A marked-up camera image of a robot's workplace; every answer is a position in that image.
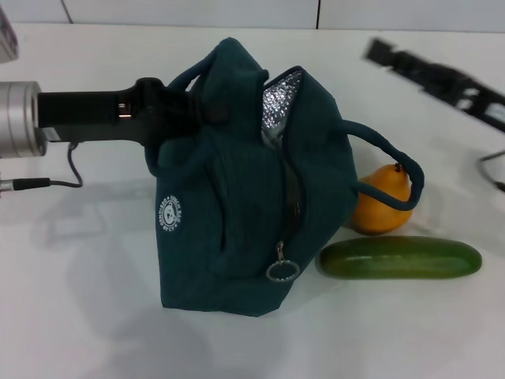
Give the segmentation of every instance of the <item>zipper pull ring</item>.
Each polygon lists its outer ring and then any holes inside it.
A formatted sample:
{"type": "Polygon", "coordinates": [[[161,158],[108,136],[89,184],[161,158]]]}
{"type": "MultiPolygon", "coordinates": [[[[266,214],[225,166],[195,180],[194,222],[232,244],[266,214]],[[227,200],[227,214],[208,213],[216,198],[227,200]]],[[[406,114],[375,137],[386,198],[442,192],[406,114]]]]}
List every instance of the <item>zipper pull ring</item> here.
{"type": "Polygon", "coordinates": [[[280,241],[278,244],[277,244],[277,261],[272,263],[268,269],[267,269],[267,278],[269,280],[271,280],[272,282],[276,282],[276,283],[285,283],[285,282],[291,282],[293,280],[295,280],[296,278],[298,278],[298,276],[300,275],[300,266],[298,266],[298,264],[296,262],[293,262],[293,261],[290,261],[289,259],[284,259],[284,242],[283,241],[280,241]],[[290,266],[292,270],[294,270],[294,273],[289,275],[289,276],[286,276],[286,277],[276,277],[276,276],[273,276],[272,275],[272,270],[276,267],[280,267],[280,266],[283,266],[283,265],[287,265],[287,266],[290,266]]]}

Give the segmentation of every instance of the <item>white wall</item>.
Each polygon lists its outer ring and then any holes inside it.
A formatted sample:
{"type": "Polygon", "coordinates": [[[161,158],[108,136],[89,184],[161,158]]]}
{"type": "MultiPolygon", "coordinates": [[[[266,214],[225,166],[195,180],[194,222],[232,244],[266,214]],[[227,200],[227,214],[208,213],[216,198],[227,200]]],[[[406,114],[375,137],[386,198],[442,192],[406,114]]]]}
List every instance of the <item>white wall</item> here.
{"type": "Polygon", "coordinates": [[[0,0],[0,5],[11,22],[68,23],[60,0],[0,0]]]}
{"type": "MultiPolygon", "coordinates": [[[[318,0],[65,0],[75,23],[315,28],[318,0]]],[[[0,0],[12,22],[68,22],[61,0],[0,0]]]]}
{"type": "Polygon", "coordinates": [[[321,0],[320,28],[505,32],[503,0],[321,0]]]}

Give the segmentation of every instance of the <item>orange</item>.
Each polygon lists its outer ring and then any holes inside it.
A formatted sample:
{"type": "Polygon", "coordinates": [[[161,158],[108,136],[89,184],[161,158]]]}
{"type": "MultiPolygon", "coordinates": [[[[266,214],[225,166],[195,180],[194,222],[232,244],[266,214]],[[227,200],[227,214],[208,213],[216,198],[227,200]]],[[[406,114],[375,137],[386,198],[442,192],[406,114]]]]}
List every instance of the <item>orange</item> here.
{"type": "MultiPolygon", "coordinates": [[[[388,164],[360,179],[399,200],[410,196],[409,175],[397,164],[388,164]]],[[[398,211],[362,193],[351,222],[355,231],[365,235],[381,235],[406,223],[412,211],[398,211]]]]}

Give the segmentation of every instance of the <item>metal ring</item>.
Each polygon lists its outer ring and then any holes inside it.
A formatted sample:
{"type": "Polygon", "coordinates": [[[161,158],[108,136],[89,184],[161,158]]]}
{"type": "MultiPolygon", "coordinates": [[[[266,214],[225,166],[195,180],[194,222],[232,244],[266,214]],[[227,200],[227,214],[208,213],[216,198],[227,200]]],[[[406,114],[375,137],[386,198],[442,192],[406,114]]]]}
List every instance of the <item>metal ring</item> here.
{"type": "Polygon", "coordinates": [[[276,283],[290,282],[290,281],[295,280],[296,278],[298,278],[298,276],[300,275],[300,271],[301,271],[300,270],[300,266],[298,266],[298,264],[295,263],[295,262],[293,262],[293,261],[289,261],[289,260],[276,261],[275,263],[272,263],[270,265],[270,267],[268,267],[267,278],[269,280],[271,280],[272,282],[276,282],[276,283]],[[292,268],[294,268],[294,274],[290,275],[290,276],[287,276],[286,278],[275,278],[274,276],[272,276],[271,275],[271,270],[274,267],[282,266],[282,265],[289,265],[292,268]]]}

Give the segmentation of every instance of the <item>silver insulated lining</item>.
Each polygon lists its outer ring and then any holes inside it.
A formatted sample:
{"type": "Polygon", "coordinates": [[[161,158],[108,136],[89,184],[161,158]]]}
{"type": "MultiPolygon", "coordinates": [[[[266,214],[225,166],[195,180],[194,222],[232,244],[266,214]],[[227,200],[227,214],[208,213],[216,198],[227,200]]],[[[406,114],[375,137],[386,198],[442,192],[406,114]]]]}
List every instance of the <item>silver insulated lining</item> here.
{"type": "Polygon", "coordinates": [[[263,92],[263,122],[261,129],[266,144],[279,147],[286,127],[291,104],[300,88],[301,71],[284,77],[263,92]]]}

